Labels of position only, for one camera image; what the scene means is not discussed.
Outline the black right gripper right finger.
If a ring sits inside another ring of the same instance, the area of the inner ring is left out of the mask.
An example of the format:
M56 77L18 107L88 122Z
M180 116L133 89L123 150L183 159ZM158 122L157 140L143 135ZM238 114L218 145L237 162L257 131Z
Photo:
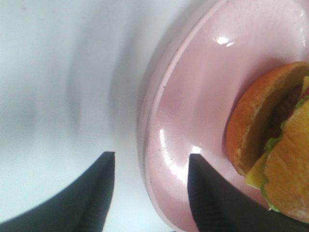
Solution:
M200 154L189 157L187 190L200 232L307 232L305 223L269 211L233 187Z

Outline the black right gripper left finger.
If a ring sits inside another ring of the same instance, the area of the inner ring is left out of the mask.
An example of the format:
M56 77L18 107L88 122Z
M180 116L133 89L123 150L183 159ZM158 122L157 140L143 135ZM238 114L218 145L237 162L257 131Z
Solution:
M110 209L115 153L104 152L51 199L1 223L2 232L101 232Z

